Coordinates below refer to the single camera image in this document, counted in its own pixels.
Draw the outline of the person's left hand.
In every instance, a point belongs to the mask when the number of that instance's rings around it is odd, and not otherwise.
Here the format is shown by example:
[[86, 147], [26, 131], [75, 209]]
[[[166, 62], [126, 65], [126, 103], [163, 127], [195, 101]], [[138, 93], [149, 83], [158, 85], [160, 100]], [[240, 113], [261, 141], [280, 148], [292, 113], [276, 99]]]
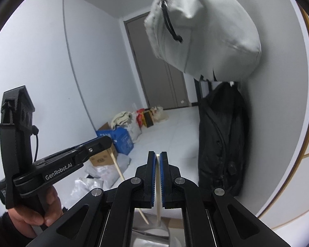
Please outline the person's left hand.
[[48, 208], [44, 216], [24, 206], [8, 210], [13, 225], [22, 235], [28, 238], [35, 238], [34, 226], [51, 226], [63, 215], [60, 198], [53, 186], [49, 187], [46, 191], [46, 203]]

